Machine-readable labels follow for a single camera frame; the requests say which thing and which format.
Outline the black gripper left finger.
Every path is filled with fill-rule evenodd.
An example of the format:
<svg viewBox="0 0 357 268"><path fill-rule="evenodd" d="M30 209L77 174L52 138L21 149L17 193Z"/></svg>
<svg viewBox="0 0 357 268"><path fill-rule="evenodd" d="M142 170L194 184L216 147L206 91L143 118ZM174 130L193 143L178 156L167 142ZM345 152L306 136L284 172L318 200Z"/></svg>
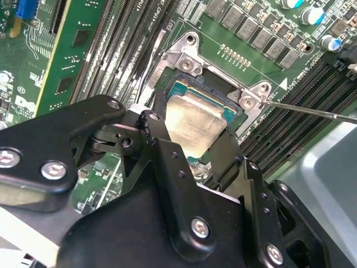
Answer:
<svg viewBox="0 0 357 268"><path fill-rule="evenodd" d="M136 162L133 182L157 187L167 234L165 245L180 255L208 255L215 232L181 146L170 139L163 118L145 110L125 121L122 104L106 95L75 103L1 131L1 204L34 212L63 209L78 168L116 150Z"/></svg>

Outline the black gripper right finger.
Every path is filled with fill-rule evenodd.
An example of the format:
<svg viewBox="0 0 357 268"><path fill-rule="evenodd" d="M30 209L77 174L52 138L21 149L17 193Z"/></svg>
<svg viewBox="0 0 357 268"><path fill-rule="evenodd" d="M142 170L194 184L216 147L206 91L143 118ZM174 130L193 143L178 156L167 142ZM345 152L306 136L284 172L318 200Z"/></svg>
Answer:
<svg viewBox="0 0 357 268"><path fill-rule="evenodd" d="M209 148L219 190L243 206L243 254L247 267L327 267L316 220L291 192L267 185L236 138L223 131Z"/></svg>

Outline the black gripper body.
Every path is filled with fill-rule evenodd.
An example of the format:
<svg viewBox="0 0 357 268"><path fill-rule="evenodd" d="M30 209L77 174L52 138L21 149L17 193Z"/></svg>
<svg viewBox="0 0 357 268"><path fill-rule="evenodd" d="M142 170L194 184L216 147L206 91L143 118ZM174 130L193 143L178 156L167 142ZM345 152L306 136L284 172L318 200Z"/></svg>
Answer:
<svg viewBox="0 0 357 268"><path fill-rule="evenodd" d="M157 187L148 181L76 222L65 235L58 267L247 267L243 254L243 206L197 185L210 221L194 230L215 232L208 255L180 255L166 247L165 219ZM322 229L316 224L327 248Z"/></svg>

